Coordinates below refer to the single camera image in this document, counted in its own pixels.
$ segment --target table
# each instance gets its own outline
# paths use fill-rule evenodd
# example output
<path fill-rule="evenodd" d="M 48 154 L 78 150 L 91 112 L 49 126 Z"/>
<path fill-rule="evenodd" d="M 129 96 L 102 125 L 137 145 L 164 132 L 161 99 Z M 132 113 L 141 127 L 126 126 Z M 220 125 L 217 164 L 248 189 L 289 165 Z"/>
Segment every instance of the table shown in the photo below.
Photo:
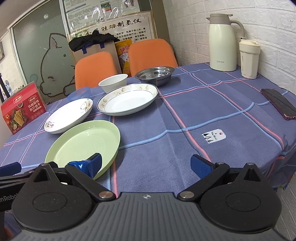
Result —
<path fill-rule="evenodd" d="M 129 78 L 128 84 L 137 83 Z M 128 116 L 110 117 L 96 108 L 104 95 L 91 89 L 94 107 L 85 121 L 108 120 L 120 130 L 116 160 L 97 181 L 120 192 L 174 192 L 199 180 L 190 168 L 190 157 L 199 154 L 231 167 L 254 162 L 273 187 L 284 185 L 295 172 L 291 158 L 296 146 L 296 121 L 286 121 L 260 93 L 275 88 L 294 106 L 296 96 L 259 75 L 250 80 L 234 72 L 212 70 L 208 63 L 176 68 L 169 84 L 146 109 Z M 0 151 L 0 163 L 19 161 L 23 171 L 44 162 L 60 134 L 44 131 L 46 119 L 68 103 L 63 99 L 47 106 L 47 112 L 29 123 Z M 226 138 L 208 143 L 203 133 L 221 129 Z"/>

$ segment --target glass door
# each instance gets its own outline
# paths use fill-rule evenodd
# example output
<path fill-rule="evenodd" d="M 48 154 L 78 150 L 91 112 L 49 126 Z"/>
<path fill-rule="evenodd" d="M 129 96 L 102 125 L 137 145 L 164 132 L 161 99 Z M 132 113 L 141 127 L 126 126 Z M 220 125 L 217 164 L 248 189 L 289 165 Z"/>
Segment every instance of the glass door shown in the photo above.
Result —
<path fill-rule="evenodd" d="M 16 54 L 28 83 L 46 103 L 75 90 L 75 64 L 65 34 L 59 0 L 34 9 L 12 27 Z"/>

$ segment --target white plate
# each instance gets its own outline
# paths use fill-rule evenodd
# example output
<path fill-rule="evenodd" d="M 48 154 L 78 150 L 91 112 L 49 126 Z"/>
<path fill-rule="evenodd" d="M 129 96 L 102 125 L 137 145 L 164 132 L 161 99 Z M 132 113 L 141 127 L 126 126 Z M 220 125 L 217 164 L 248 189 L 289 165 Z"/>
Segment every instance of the white plate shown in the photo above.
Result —
<path fill-rule="evenodd" d="M 74 100 L 56 110 L 45 122 L 44 130 L 51 134 L 63 133 L 80 124 L 91 112 L 91 99 Z"/>
<path fill-rule="evenodd" d="M 97 108 L 106 115 L 129 115 L 146 108 L 157 94 L 157 87 L 151 84 L 126 85 L 104 95 Z"/>

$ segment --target chair backrest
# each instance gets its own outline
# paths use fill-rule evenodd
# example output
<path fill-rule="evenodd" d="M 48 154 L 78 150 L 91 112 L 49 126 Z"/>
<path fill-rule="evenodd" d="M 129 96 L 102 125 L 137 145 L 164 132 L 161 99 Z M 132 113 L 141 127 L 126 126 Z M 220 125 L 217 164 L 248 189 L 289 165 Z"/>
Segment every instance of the chair backrest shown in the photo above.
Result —
<path fill-rule="evenodd" d="M 109 52 L 99 52 L 79 60 L 75 66 L 75 87 L 96 87 L 99 82 L 116 75 L 117 70 Z"/>
<path fill-rule="evenodd" d="M 163 39 L 149 39 L 132 44 L 128 57 L 132 76 L 152 67 L 178 66 L 171 46 Z"/>

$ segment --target white thermos jug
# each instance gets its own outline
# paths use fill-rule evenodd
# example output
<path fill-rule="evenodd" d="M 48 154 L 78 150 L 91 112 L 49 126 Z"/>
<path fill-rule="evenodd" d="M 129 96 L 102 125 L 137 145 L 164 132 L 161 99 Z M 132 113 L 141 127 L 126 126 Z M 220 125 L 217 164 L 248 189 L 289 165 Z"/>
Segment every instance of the white thermos jug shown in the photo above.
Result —
<path fill-rule="evenodd" d="M 232 23 L 240 26 L 244 37 L 244 26 L 237 20 L 230 20 L 232 14 L 211 13 L 209 29 L 210 67 L 219 71 L 237 69 L 237 44 Z"/>
<path fill-rule="evenodd" d="M 260 45 L 256 41 L 242 39 L 239 43 L 239 50 L 241 53 L 242 76 L 248 79 L 256 79 Z"/>

